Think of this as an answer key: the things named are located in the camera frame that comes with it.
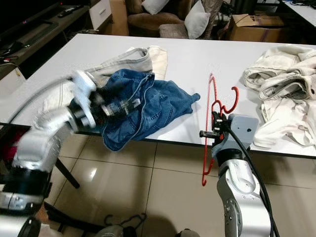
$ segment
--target sofa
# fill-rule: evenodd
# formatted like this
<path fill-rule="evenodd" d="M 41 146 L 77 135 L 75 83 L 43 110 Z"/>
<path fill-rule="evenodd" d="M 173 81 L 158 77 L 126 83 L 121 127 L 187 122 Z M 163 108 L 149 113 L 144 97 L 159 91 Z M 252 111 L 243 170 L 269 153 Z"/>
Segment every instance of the sofa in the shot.
<path fill-rule="evenodd" d="M 214 25 L 215 18 L 221 8 L 223 0 L 202 0 L 205 12 L 210 13 L 209 21 L 204 33 L 198 37 L 198 40 L 210 40 L 211 31 Z M 165 24 L 159 28 L 161 38 L 169 39 L 188 39 L 188 32 L 184 23 L 180 24 Z"/>
<path fill-rule="evenodd" d="M 126 0 L 130 36 L 160 37 L 159 27 L 165 24 L 184 24 L 194 0 L 170 0 L 156 15 L 147 13 L 143 0 Z"/>

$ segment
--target beige floor tile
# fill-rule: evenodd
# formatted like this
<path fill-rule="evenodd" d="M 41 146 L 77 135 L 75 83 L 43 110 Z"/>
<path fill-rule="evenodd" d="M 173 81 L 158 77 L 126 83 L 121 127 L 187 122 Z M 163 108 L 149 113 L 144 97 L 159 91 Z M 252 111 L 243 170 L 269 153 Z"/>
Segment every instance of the beige floor tile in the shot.
<path fill-rule="evenodd" d="M 95 233 L 87 233 L 85 237 L 95 237 Z"/>
<path fill-rule="evenodd" d="M 70 226 L 65 226 L 62 233 L 63 237 L 81 237 L 83 234 L 83 230 L 79 230 Z"/>
<path fill-rule="evenodd" d="M 204 147 L 158 143 L 155 168 L 202 174 Z M 214 162 L 210 175 L 217 176 L 218 165 Z"/>
<path fill-rule="evenodd" d="M 48 223 L 49 224 L 49 227 L 52 229 L 52 230 L 58 230 L 59 226 L 60 226 L 60 223 L 57 223 L 57 222 L 54 222 L 54 221 L 51 221 L 49 220 Z"/>
<path fill-rule="evenodd" d="M 316 236 L 316 190 L 267 185 L 280 236 Z"/>
<path fill-rule="evenodd" d="M 59 157 L 59 159 L 69 171 L 74 167 L 77 160 L 75 158 L 68 158 L 68 157 Z M 62 190 L 66 182 L 66 178 L 56 167 L 53 168 L 51 182 L 53 183 L 53 185 L 52 185 L 49 197 L 45 201 L 54 205 L 60 191 Z"/>
<path fill-rule="evenodd" d="M 316 166 L 312 159 L 251 154 L 265 183 L 316 189 Z"/>
<path fill-rule="evenodd" d="M 104 225 L 145 212 L 151 168 L 78 159 L 72 174 L 80 188 L 66 182 L 55 205 L 71 217 Z"/>
<path fill-rule="evenodd" d="M 64 142 L 60 151 L 62 157 L 78 158 L 89 136 L 80 134 L 71 134 Z"/>
<path fill-rule="evenodd" d="M 222 201 L 216 190 L 217 178 L 154 169 L 143 237 L 172 237 L 189 228 L 201 237 L 223 237 Z"/>
<path fill-rule="evenodd" d="M 153 167 L 156 151 L 154 142 L 130 141 L 120 152 L 111 152 L 102 137 L 91 137 L 79 158 L 113 163 Z"/>

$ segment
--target blue denim jeans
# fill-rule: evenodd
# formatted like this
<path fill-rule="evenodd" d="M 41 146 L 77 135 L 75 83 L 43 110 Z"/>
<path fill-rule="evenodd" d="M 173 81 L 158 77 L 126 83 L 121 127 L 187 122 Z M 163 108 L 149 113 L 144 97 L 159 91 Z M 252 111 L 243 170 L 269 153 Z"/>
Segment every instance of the blue denim jeans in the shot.
<path fill-rule="evenodd" d="M 199 94 L 189 95 L 173 81 L 154 80 L 155 74 L 122 69 L 114 73 L 106 88 L 117 83 L 124 90 L 115 100 L 140 99 L 141 105 L 125 120 L 109 121 L 102 127 L 104 144 L 119 151 L 131 139 L 139 141 L 167 126 L 175 118 L 193 112 L 191 104 Z"/>

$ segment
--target pile of white clothes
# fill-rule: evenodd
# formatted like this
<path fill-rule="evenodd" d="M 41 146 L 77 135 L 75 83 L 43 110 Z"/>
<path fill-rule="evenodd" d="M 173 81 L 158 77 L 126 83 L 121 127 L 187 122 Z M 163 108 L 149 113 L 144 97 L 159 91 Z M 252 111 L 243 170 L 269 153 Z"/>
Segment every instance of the pile of white clothes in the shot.
<path fill-rule="evenodd" d="M 94 76 L 97 87 L 103 87 L 111 75 L 120 69 L 152 72 L 155 73 L 155 79 L 164 80 L 167 65 L 167 51 L 159 46 L 131 47 L 127 52 L 105 61 L 100 66 L 85 71 Z M 61 83 L 44 100 L 43 108 L 39 110 L 39 113 L 69 105 L 74 98 L 74 89 L 75 84 L 72 81 Z"/>
<path fill-rule="evenodd" d="M 245 70 L 245 86 L 258 91 L 266 122 L 254 137 L 270 148 L 283 136 L 316 144 L 316 50 L 283 45 L 267 50 Z"/>

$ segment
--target white cushion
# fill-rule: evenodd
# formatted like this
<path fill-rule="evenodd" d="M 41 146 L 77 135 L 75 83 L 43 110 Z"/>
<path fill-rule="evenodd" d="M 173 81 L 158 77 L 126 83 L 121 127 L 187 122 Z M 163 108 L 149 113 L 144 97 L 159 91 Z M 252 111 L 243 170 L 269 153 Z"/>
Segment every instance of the white cushion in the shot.
<path fill-rule="evenodd" d="M 169 0 L 145 0 L 143 1 L 142 6 L 147 12 L 155 15 L 160 12 L 163 7 L 167 5 L 168 2 Z"/>
<path fill-rule="evenodd" d="M 211 13 L 206 13 L 201 0 L 192 7 L 184 24 L 187 28 L 189 39 L 195 40 L 205 31 Z"/>

